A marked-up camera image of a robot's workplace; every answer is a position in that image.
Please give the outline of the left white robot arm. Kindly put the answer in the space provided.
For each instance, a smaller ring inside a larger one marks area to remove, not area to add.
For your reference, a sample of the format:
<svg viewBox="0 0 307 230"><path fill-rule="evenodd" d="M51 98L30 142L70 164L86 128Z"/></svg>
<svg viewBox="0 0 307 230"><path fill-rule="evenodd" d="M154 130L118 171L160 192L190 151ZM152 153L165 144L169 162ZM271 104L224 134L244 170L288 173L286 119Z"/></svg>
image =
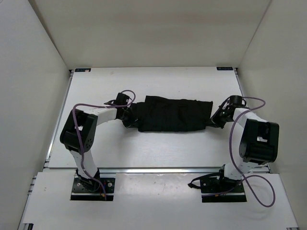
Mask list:
<svg viewBox="0 0 307 230"><path fill-rule="evenodd" d="M96 128L113 120L121 120L126 127L134 127L138 121L137 104L92 106L86 111L77 109L77 106L73 107L66 120L60 142L73 156L77 166L76 174L83 187L90 193L98 190L105 193L105 186L100 181L100 172L91 153Z"/></svg>

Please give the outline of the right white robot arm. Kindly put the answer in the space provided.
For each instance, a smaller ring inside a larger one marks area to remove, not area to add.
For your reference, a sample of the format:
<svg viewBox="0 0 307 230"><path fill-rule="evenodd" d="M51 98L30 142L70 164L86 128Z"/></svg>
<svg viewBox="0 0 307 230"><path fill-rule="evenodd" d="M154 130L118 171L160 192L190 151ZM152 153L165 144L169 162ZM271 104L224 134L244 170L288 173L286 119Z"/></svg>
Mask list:
<svg viewBox="0 0 307 230"><path fill-rule="evenodd" d="M223 165L219 172L193 179L188 186L195 189L210 189L214 194L223 194L236 188L243 175L251 169L274 162L278 152L279 125L257 116L250 108L235 105L219 106L210 119L211 127L223 128L227 122L243 128L238 153L232 147L231 162Z"/></svg>

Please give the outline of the black pleated skirt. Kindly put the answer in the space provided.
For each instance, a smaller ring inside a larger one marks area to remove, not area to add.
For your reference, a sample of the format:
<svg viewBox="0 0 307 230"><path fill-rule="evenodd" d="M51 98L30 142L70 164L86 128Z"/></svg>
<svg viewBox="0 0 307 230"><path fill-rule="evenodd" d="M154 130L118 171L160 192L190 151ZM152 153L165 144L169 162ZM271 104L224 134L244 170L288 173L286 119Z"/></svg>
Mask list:
<svg viewBox="0 0 307 230"><path fill-rule="evenodd" d="M206 128L213 102L146 96L140 132L192 132Z"/></svg>

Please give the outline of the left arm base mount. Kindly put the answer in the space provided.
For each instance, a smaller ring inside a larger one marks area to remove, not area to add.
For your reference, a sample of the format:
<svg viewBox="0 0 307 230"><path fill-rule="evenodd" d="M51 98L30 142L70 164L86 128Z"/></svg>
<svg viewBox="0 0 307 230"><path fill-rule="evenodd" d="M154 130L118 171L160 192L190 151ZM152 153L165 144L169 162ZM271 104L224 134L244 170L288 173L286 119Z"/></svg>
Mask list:
<svg viewBox="0 0 307 230"><path fill-rule="evenodd" d="M115 182L114 177L102 177L100 181L104 186L105 193L100 184L97 183L94 187L82 182L77 175L74 176L70 200L72 201L113 201Z"/></svg>

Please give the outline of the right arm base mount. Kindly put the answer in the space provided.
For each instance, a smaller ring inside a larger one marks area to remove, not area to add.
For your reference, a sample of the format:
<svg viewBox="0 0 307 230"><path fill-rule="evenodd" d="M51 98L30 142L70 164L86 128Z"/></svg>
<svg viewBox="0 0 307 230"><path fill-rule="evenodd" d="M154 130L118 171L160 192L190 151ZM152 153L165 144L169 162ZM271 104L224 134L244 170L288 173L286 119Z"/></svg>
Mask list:
<svg viewBox="0 0 307 230"><path fill-rule="evenodd" d="M191 180L188 186L192 189L200 189L202 203L247 202L241 181L227 179L222 172L196 177Z"/></svg>

